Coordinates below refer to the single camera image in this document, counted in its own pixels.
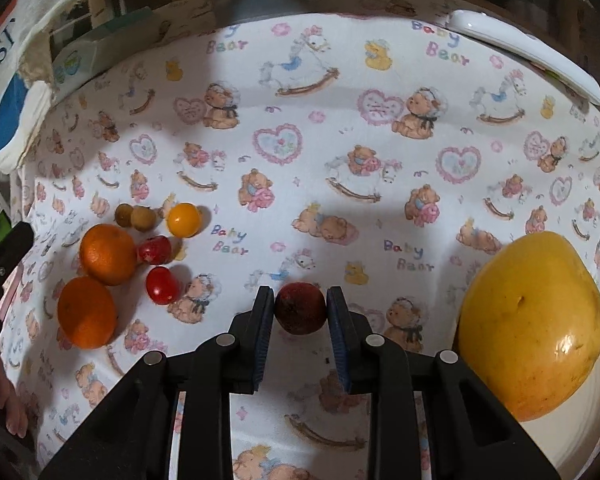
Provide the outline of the striped Paris canvas cloth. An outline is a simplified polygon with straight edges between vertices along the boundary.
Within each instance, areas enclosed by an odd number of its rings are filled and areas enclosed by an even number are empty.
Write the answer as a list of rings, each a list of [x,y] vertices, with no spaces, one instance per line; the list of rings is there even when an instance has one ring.
[[[0,17],[0,171],[20,166],[56,103],[50,29],[83,0],[8,0]]]

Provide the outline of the cream round plate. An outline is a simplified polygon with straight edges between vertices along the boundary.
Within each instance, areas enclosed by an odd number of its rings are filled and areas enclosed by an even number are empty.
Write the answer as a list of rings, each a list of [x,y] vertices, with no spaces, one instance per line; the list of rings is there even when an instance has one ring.
[[[600,292],[600,272],[594,280]],[[563,479],[580,478],[600,454],[600,356],[567,401],[522,428]]]

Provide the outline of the green white box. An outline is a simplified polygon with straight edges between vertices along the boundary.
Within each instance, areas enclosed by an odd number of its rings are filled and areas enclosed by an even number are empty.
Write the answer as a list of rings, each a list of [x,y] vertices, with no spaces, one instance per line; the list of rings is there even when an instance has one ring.
[[[67,44],[54,58],[54,97],[57,103],[136,52],[158,41],[162,19],[147,6],[119,16]]]

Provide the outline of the large orange tangerine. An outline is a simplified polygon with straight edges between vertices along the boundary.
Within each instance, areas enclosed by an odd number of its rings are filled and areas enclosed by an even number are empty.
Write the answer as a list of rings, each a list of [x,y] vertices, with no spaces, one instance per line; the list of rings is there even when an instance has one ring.
[[[82,237],[79,249],[85,273],[107,286],[118,286],[132,278],[136,246],[131,235],[112,224],[96,224]]]

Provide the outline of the yellow cherry tomato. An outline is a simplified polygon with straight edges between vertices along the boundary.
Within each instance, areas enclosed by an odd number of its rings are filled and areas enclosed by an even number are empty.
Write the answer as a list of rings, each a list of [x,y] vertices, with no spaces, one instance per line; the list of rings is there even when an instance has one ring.
[[[177,238],[193,237],[201,229],[202,215],[195,205],[179,203],[169,210],[166,225],[170,233]]]

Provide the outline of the baby bear print cloth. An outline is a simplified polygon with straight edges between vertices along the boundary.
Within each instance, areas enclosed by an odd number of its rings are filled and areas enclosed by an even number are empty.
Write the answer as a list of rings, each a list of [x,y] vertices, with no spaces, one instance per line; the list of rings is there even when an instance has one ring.
[[[12,176],[35,241],[0,337],[46,466],[146,352],[194,350],[260,286],[339,286],[377,333],[434,354],[479,270],[556,232],[600,286],[600,111],[518,58],[450,32],[463,0],[321,0],[161,46],[47,115]],[[80,241],[121,205],[192,203],[201,232],[159,306],[146,268],[112,292],[102,348],[62,333]]]

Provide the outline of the dark red cherry tomato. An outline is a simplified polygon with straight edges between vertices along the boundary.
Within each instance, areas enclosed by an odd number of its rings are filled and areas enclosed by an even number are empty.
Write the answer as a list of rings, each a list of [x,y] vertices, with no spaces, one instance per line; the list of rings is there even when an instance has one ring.
[[[170,240],[163,235],[144,240],[137,246],[137,258],[141,263],[161,266],[171,260],[172,246]]]

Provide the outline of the large yellow pomelo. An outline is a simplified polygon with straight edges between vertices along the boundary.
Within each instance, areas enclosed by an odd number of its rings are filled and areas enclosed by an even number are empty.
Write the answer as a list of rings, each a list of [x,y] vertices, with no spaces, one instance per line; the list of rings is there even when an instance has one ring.
[[[600,292],[568,240],[539,232],[501,249],[467,289],[457,348],[520,422],[568,400],[600,356]]]

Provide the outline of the dark red small plum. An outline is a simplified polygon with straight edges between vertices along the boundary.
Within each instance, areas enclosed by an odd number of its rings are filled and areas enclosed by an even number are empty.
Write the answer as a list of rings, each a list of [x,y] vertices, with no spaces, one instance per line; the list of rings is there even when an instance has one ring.
[[[287,333],[302,336],[320,330],[327,321],[328,312],[324,295],[318,287],[294,282],[279,289],[274,315]]]

